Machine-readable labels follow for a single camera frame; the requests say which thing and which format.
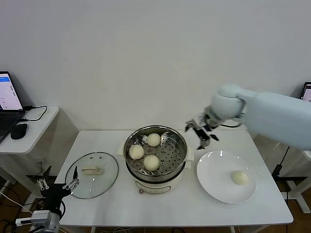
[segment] robotic arm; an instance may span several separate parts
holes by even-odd
[[[223,85],[204,113],[186,122],[186,131],[193,128],[200,138],[198,150],[204,149],[210,138],[218,140],[211,132],[227,119],[284,144],[311,149],[311,105],[303,100]]]
[[[48,185],[46,180],[50,170],[51,166],[37,181],[44,198],[44,210],[34,211],[31,217],[16,220],[17,226],[32,225],[29,231],[31,233],[57,233],[59,231],[59,220],[65,213],[65,210],[63,213],[60,211],[60,205],[63,203],[62,198],[70,195],[79,184],[77,167],[69,184],[53,183]]]

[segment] laptop screen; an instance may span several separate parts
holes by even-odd
[[[23,110],[9,74],[0,74],[0,110]]]
[[[302,91],[301,99],[311,102],[311,83],[306,83]]]

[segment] white table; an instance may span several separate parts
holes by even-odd
[[[192,169],[185,169],[177,188],[160,194],[139,194],[133,178],[127,171],[125,160],[117,155],[122,142],[131,131],[79,132],[56,183],[63,183],[69,167],[90,152],[104,151],[113,155],[119,164],[119,174],[113,186],[104,194],[81,200],[73,196],[64,198],[66,214],[61,220],[65,226],[131,226],[131,227],[215,227],[265,225],[252,227],[258,232],[272,224],[293,221],[277,185],[246,130],[219,130],[220,141],[212,141],[202,151],[195,151]],[[196,148],[199,140],[194,132],[182,133],[188,146]],[[210,196],[196,176],[199,158],[211,150],[230,150],[239,154],[256,172],[257,190],[253,198],[242,204],[222,203]]]
[[[27,119],[38,119],[44,110],[45,108],[32,109],[24,117]],[[13,140],[10,134],[8,134],[0,143],[0,167],[31,191],[31,195],[26,201],[27,203],[32,203],[35,198],[41,196],[39,187],[24,174],[23,169],[20,168],[10,155],[21,155],[31,152],[58,112],[59,108],[57,106],[48,106],[46,113],[40,120],[24,122],[27,123],[28,127],[26,135],[23,138]]]

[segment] laptop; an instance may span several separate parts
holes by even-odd
[[[311,82],[305,83],[300,98],[311,103]]]
[[[24,114],[9,72],[0,71],[0,142]]]

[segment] white robotic arm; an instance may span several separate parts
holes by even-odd
[[[186,129],[194,128],[201,139],[201,149],[209,144],[209,136],[204,137],[203,131],[210,132],[226,119],[298,149],[311,149],[311,105],[303,100],[227,84],[213,95],[203,115],[187,122]]]

